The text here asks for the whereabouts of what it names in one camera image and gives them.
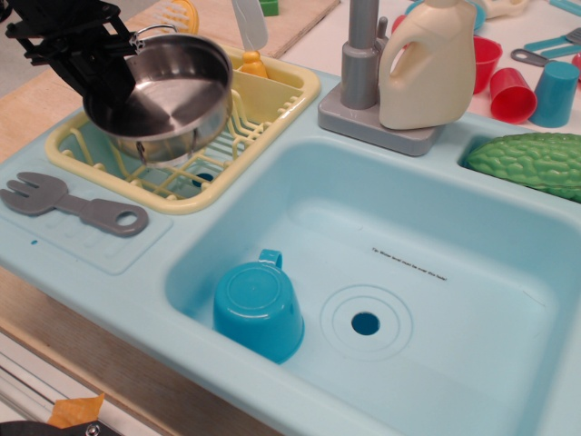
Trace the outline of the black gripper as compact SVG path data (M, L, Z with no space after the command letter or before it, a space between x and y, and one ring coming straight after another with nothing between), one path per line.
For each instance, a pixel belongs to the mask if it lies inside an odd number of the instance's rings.
M124 58L145 47L128 30L120 7L107 1L9 1L19 21L6 36L25 57L46 63L80 96L109 107L124 104L135 81ZM79 67L70 59L79 59Z

